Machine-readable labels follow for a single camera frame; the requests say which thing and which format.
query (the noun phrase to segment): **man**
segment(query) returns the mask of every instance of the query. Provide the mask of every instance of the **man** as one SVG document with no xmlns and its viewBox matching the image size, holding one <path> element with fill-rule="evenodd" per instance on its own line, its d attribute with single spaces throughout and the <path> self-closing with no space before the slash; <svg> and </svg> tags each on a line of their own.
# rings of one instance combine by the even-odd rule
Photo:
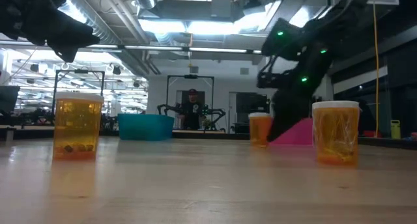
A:
<svg viewBox="0 0 417 224">
<path fill-rule="evenodd" d="M 198 92 L 195 89 L 188 91 L 188 101 L 181 105 L 183 114 L 179 116 L 182 121 L 182 129 L 198 130 L 200 129 L 200 118 L 202 115 L 203 105 L 197 101 Z"/>
</svg>

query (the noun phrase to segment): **cup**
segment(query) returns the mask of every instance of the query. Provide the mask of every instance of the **cup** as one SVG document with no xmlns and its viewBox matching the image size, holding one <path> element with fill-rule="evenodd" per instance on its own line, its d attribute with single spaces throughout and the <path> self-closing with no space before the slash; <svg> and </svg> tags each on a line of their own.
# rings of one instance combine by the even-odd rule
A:
<svg viewBox="0 0 417 224">
<path fill-rule="evenodd" d="M 318 162 L 331 165 L 357 165 L 358 125 L 358 102 L 314 103 L 313 134 Z"/>
<path fill-rule="evenodd" d="M 250 141 L 253 146 L 268 146 L 268 133 L 272 124 L 272 117 L 268 113 L 249 114 Z"/>
<path fill-rule="evenodd" d="M 104 98 L 79 92 L 58 92 L 55 98 L 53 159 L 94 160 Z"/>
</svg>

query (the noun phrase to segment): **blue bin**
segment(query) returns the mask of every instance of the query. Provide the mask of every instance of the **blue bin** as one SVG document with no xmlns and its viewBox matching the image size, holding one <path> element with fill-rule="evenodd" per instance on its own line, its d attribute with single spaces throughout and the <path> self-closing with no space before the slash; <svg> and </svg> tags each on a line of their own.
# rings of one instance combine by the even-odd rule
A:
<svg viewBox="0 0 417 224">
<path fill-rule="evenodd" d="M 122 140 L 161 141 L 172 138 L 174 118 L 165 115 L 119 114 Z"/>
</svg>

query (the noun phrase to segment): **pink object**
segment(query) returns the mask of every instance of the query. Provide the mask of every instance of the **pink object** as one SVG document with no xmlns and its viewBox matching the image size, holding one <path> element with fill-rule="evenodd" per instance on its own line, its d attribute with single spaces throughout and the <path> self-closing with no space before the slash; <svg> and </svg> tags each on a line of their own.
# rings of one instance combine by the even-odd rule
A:
<svg viewBox="0 0 417 224">
<path fill-rule="evenodd" d="M 279 136 L 275 141 L 269 143 L 270 146 L 281 145 L 313 145 L 313 119 L 302 119 L 291 129 Z"/>
</svg>

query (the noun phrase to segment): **desk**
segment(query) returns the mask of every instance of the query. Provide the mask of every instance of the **desk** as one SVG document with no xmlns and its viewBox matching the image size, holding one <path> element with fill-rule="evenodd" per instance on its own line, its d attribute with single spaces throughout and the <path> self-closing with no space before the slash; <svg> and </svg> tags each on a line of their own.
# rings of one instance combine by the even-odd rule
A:
<svg viewBox="0 0 417 224">
<path fill-rule="evenodd" d="M 417 220 L 417 152 L 360 146 L 358 169 L 312 148 L 101 137 L 91 162 L 52 162 L 52 140 L 0 146 L 0 223 L 380 224 Z"/>
</svg>

